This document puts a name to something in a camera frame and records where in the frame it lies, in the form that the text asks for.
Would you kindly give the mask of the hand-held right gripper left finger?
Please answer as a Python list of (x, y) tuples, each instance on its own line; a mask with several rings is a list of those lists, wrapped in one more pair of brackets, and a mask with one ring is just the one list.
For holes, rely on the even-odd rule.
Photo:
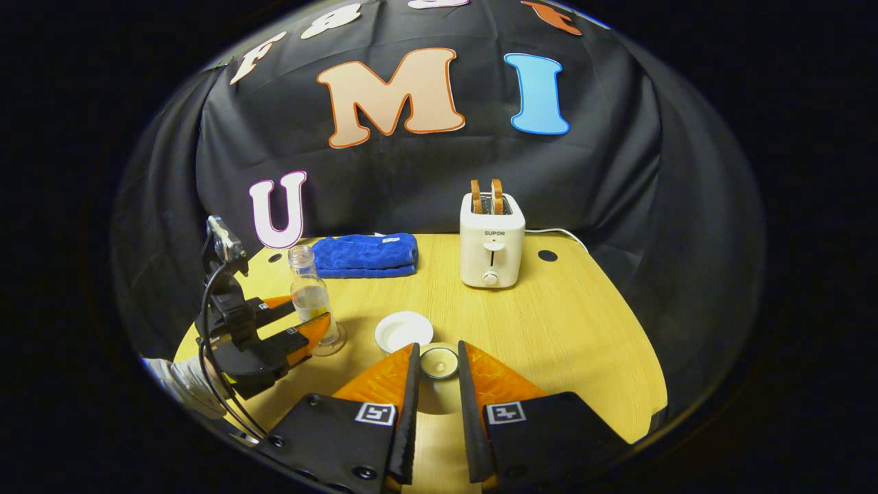
[(420, 344), (405, 345), (333, 396), (305, 395), (264, 456), (329, 493), (386, 493), (413, 482)]

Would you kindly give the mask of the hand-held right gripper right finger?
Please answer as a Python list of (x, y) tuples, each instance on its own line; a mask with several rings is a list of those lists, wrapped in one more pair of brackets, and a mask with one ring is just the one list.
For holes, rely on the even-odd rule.
[(496, 357), (458, 343), (470, 481), (485, 493), (574, 493), (630, 450), (576, 393), (549, 394)]

